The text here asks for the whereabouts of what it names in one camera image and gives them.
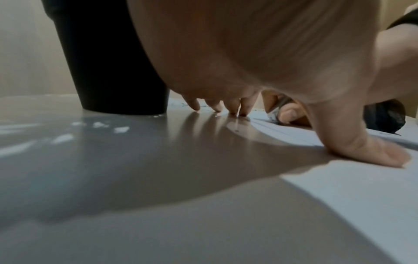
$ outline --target table surface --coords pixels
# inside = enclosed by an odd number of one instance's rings
[[[76,95],[0,98],[0,263],[412,263],[417,232],[393,236],[372,208],[416,167],[342,160],[271,125],[180,100],[120,116]],[[417,213],[413,191],[400,214]]]

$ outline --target table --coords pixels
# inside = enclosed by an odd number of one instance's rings
[[[411,263],[417,244],[380,243],[304,186],[338,185],[335,169],[360,163],[253,121],[268,126],[260,110],[233,118],[180,100],[166,115],[120,116],[76,95],[0,98],[0,263]],[[375,180],[403,171],[359,166]],[[331,187],[319,188],[338,201],[344,187]]]

